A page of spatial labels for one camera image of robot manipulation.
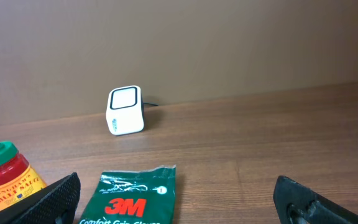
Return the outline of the green 3M gloves packet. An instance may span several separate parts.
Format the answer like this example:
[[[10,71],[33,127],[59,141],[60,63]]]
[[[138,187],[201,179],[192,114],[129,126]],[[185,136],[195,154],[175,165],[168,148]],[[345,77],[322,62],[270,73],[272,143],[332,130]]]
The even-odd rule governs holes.
[[[172,224],[176,166],[102,172],[79,224]]]

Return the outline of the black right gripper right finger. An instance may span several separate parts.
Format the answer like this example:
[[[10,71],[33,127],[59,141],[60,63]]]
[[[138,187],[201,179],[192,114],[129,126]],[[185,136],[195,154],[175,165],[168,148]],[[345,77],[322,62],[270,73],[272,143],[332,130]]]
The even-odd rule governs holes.
[[[273,201],[281,224],[358,224],[358,215],[287,176],[280,175]]]

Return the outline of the chilli sauce bottle green cap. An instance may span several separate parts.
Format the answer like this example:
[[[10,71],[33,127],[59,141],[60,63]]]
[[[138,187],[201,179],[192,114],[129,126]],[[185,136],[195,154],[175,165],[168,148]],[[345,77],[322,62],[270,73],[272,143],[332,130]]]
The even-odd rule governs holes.
[[[47,187],[10,141],[0,141],[0,211]]]

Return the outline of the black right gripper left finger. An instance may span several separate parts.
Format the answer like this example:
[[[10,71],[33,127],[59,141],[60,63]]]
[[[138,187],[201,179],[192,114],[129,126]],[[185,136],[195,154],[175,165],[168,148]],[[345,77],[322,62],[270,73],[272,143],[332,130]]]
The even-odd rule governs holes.
[[[72,224],[80,200],[76,172],[0,211],[0,224]]]

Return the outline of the white barcode scanner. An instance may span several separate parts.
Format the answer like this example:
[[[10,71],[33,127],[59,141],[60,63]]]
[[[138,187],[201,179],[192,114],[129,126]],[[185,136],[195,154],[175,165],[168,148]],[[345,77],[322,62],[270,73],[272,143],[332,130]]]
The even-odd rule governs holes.
[[[139,86],[113,89],[108,96],[106,122],[115,136],[141,132],[144,129],[144,104]]]

